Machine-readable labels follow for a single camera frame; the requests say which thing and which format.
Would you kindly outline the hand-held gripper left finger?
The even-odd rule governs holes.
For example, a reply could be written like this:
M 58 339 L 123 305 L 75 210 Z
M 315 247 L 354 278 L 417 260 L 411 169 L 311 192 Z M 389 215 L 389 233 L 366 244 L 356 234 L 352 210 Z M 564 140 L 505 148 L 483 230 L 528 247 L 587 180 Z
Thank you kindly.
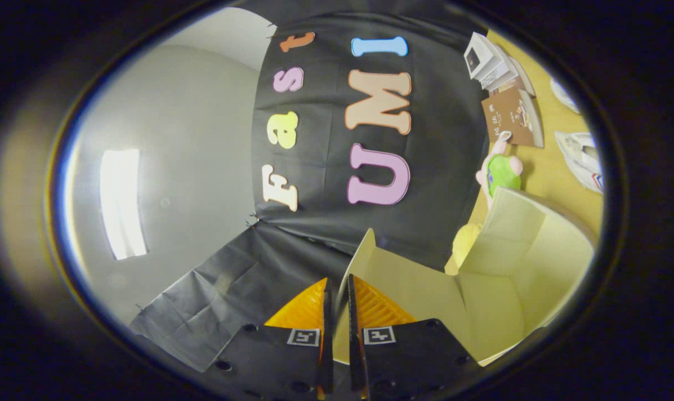
M 331 281 L 314 282 L 265 322 L 247 322 L 214 367 L 248 399 L 323 399 L 334 391 Z

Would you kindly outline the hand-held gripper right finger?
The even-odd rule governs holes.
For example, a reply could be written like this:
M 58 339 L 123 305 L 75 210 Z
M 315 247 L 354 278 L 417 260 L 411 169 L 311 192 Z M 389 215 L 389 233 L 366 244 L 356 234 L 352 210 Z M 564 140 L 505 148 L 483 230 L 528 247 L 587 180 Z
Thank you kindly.
M 364 399 L 434 399 L 463 391 L 479 363 L 437 318 L 417 320 L 364 279 L 348 276 L 351 388 Z

